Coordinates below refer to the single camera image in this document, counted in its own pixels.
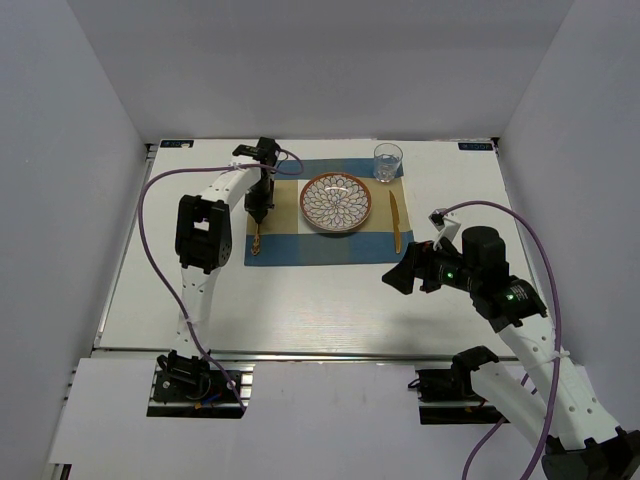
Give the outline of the gold fork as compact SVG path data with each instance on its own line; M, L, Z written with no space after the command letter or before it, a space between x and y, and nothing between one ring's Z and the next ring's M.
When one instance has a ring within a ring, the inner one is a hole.
M257 256L261 251L261 225L256 224L254 237L251 245L251 255Z

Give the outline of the blue yellow striped cloth placemat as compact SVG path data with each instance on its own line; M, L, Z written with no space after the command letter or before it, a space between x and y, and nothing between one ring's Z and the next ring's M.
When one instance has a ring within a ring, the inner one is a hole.
M414 240L405 201L404 171L398 169L389 183L381 183L373 176L371 158L310 159L302 162L302 175L278 174L275 179L275 207L261 224L261 251L251 255L256 223L246 216L246 252L244 264L253 267L325 266L348 264L397 263L404 249ZM367 220L357 229L330 233L313 227L299 208L302 187L317 175L338 172L353 175L368 187L372 209ZM389 192L396 197L402 251L394 249L394 234Z

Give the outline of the gold knife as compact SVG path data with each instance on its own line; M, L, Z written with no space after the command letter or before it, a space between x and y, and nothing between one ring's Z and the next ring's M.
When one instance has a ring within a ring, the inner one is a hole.
M390 211L391 211L392 227L393 227L393 234L394 234L394 249L395 249L395 253L399 255L402 251L400 216L399 216L398 203L392 191L389 192L389 202L390 202Z

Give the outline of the floral patterned ceramic plate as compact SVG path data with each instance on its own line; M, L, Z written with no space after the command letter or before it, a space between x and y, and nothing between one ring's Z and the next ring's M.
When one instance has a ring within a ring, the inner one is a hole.
M302 187L299 208L313 227L343 233L359 228L367 220L372 198L361 179L328 172L317 175Z

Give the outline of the clear drinking glass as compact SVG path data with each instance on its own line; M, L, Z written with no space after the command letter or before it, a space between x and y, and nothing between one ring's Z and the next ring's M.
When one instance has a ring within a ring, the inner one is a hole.
M374 149L374 177L383 183L391 182L402 164L403 151L393 143L382 143Z

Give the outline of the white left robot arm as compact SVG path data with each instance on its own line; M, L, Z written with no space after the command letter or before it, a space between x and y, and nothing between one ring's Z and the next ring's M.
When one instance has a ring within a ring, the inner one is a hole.
M197 354L215 364L203 344L209 330L213 292L232 253L231 214L242 201L256 224L274 207L274 174L280 146L262 137L255 146L239 145L235 161L197 195L183 196L178 205L175 251L181 267L179 355Z

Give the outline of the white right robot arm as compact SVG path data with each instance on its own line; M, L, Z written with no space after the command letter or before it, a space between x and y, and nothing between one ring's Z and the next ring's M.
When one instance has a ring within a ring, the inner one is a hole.
M556 346L557 327L533 286L510 273L505 243L495 229L465 229L460 249L445 237L411 242L382 280L404 295L417 280L425 293L448 286L469 294L534 388L514 379L485 346L453 357L452 388L463 398L487 400L533 447L541 447L547 478L629 479L638 470L638 431L620 426L569 353Z

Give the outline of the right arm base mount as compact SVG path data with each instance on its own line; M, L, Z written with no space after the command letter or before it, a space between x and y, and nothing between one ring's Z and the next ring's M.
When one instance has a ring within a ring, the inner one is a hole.
M465 394L450 370L421 369L407 385L418 397L421 425L489 425L502 415L475 393Z

